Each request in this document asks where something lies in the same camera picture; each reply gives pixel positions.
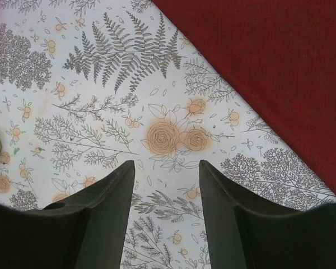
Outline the dark red cloth napkin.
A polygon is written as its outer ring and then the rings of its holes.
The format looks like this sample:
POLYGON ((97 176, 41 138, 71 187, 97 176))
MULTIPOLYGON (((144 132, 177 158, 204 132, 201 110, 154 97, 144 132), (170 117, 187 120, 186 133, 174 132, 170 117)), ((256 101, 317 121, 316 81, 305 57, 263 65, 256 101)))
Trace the dark red cloth napkin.
POLYGON ((156 1, 336 195, 336 1, 156 1))

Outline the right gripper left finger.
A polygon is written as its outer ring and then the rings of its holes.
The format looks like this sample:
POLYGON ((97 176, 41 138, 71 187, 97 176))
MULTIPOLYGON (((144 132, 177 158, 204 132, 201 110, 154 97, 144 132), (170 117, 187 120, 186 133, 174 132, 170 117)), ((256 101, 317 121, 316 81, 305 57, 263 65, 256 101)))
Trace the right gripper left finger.
POLYGON ((134 180, 129 160, 41 210, 0 204, 0 268, 119 268, 134 180))

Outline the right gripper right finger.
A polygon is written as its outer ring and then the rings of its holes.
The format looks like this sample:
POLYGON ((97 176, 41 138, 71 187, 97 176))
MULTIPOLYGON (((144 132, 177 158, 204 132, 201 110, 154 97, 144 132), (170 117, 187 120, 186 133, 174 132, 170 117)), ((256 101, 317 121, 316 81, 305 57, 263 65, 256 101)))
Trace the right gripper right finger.
POLYGON ((212 268, 336 268, 336 203, 284 207, 205 160, 199 184, 212 268))

